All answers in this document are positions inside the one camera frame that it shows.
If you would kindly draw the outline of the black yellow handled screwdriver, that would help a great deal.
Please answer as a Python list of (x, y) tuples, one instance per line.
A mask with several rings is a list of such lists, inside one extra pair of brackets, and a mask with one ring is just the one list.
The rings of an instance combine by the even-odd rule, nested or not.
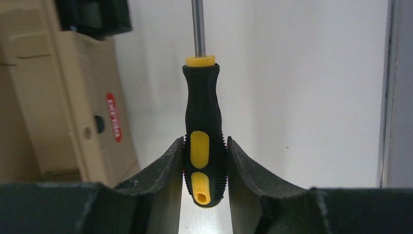
[(191, 6), (195, 55), (183, 66), (188, 86), (183, 173), (194, 203), (211, 208), (223, 199), (227, 182), (227, 147), (216, 94), (220, 66), (206, 53), (203, 1), (193, 0)]

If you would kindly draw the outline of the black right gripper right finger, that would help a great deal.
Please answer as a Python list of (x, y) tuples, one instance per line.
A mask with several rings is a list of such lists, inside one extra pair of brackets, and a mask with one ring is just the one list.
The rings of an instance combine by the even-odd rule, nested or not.
[(410, 234), (412, 189), (304, 189), (273, 174), (228, 139), (235, 234)]

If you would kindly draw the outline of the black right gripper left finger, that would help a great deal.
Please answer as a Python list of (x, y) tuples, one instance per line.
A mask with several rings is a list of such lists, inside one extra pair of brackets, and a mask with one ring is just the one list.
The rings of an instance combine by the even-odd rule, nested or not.
[(182, 197), (183, 138), (137, 174), (99, 182), (0, 186), (3, 234), (176, 234)]

